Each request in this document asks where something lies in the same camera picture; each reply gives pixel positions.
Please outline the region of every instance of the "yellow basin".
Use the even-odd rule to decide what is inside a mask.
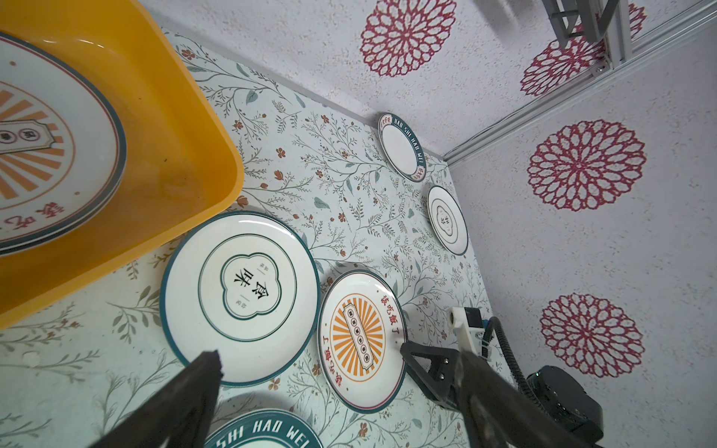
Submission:
[[[226,209],[242,190],[244,168],[199,87],[136,1],[0,0],[0,11],[0,31],[94,84],[127,137],[124,177],[97,216],[49,243],[0,257],[5,328]]]

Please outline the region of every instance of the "leaf pattern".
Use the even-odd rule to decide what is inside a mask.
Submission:
[[[448,167],[427,159],[421,184],[386,165],[375,130],[173,32],[165,36],[229,131],[244,164],[241,196],[291,226],[311,251],[322,291],[349,270],[392,285],[418,343],[455,346],[451,306],[490,316],[471,249],[447,252],[433,234],[423,191],[455,193]],[[0,330],[0,426],[9,446],[88,446],[181,369],[159,317],[162,275],[184,235],[7,330]],[[491,360],[509,372],[496,342]],[[459,414],[427,400],[409,378],[390,406],[357,414],[318,367],[316,340],[288,370],[249,388],[222,387],[212,430],[257,407],[286,406],[327,448],[467,447]],[[72,403],[72,412],[56,412]],[[67,432],[61,428],[72,427]]]

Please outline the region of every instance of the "plate with teal rim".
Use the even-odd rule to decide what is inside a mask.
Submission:
[[[102,93],[51,54],[0,33],[0,255],[78,228],[111,200],[125,133]]]
[[[381,411],[405,376],[401,305],[373,272],[354,270],[331,285],[318,321],[318,350],[333,391],[363,414]]]
[[[322,448],[311,426],[281,409],[262,409],[216,430],[204,448]]]
[[[162,327],[188,365],[218,350],[222,383],[253,386],[304,350],[316,327],[320,289],[304,241],[252,211],[221,214],[177,248],[160,295]]]
[[[394,170],[413,182],[426,177],[426,156],[413,130],[398,116],[384,113],[379,118],[379,140]]]
[[[468,228],[463,212],[451,194],[434,185],[428,191],[428,219],[443,247],[456,255],[468,250]]]

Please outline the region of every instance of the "white plate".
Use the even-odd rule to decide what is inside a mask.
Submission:
[[[347,272],[326,293],[318,327],[321,365],[354,411],[378,412],[394,399],[404,378],[406,340],[401,306],[380,277]]]
[[[428,218],[443,247],[456,255],[468,250],[468,229],[453,196],[441,186],[428,192]]]
[[[216,430],[205,448],[323,448],[305,421],[281,409],[242,415]]]
[[[413,182],[426,177],[426,156],[413,130],[399,117],[387,113],[379,119],[379,140],[391,166]]]
[[[271,216],[222,214],[177,248],[160,313],[177,357],[218,350],[228,386],[278,375],[303,351],[319,306],[318,274],[300,237]]]
[[[69,232],[119,186],[119,118],[82,75],[0,33],[0,254]]]

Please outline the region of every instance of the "wall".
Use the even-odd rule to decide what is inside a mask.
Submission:
[[[396,113],[440,155],[585,70],[602,52],[582,39],[556,51],[538,0],[142,3],[160,23],[364,123],[373,125],[382,111]],[[637,0],[633,34],[694,3]]]
[[[520,365],[573,375],[606,447],[717,436],[714,42],[713,25],[451,168]]]

